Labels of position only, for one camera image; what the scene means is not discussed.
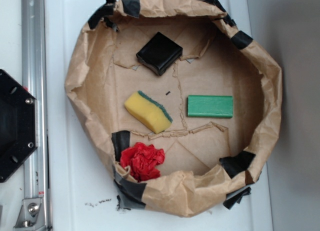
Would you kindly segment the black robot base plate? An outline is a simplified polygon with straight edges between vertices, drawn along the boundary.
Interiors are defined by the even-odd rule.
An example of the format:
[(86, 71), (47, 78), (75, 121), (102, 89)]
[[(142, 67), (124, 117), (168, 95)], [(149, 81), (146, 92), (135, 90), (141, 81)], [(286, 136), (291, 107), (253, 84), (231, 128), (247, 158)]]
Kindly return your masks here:
[(6, 182), (37, 148), (36, 99), (0, 71), (0, 182)]

